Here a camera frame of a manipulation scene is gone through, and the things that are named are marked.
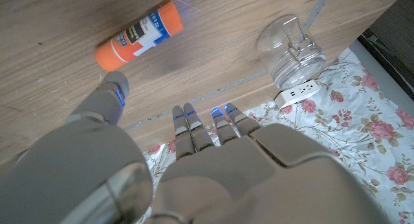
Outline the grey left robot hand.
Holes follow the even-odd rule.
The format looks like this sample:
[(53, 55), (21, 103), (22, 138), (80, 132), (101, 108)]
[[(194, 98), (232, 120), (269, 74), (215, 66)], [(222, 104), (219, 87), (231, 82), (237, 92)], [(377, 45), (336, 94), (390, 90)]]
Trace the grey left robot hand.
[(2, 223), (388, 223), (327, 148), (233, 104), (214, 109), (216, 146), (191, 104), (173, 108), (176, 159), (153, 184), (118, 121), (129, 93), (110, 72), (61, 127), (1, 179)]

